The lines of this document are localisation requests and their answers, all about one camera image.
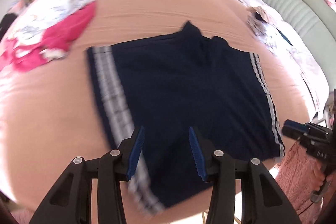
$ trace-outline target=navy blue shorts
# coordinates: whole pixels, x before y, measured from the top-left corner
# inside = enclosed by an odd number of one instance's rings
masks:
[[[284,155],[279,123],[259,57],[203,37],[190,22],[180,32],[87,50],[97,108],[112,149],[145,127],[129,183],[156,213],[211,186],[197,174],[189,127],[197,126],[235,159]]]

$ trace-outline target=wire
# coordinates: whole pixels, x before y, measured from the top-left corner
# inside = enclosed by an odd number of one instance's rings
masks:
[[[303,214],[305,211],[307,211],[307,210],[310,208],[310,206],[313,205],[313,204],[314,204],[314,202],[312,202],[306,209],[304,209],[301,213],[299,213],[299,215],[301,215],[301,214]]]
[[[205,224],[205,216],[204,216],[204,212],[202,212],[202,219],[203,219],[203,224]]]
[[[238,224],[242,224],[242,222],[238,218],[236,218],[236,216],[234,216],[234,219]]]

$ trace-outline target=bed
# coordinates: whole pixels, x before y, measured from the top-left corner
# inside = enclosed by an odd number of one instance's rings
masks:
[[[324,0],[263,0],[300,35],[322,68],[330,91],[336,88],[336,13]]]
[[[85,59],[88,47],[173,33],[187,19],[204,36],[223,37],[231,47],[260,56],[280,125],[286,119],[309,121],[311,99],[305,82],[290,75],[256,40],[246,25],[248,15],[237,0],[98,0],[94,19],[65,59],[27,73],[10,66],[0,72],[1,191],[34,210],[73,158],[89,160],[109,151],[91,96]],[[294,143],[286,137],[283,142],[286,150]],[[274,159],[264,164],[270,169]],[[205,190],[148,219],[126,185],[121,187],[127,223],[185,218],[206,210],[211,197],[211,189]],[[96,223],[94,208],[92,213]]]

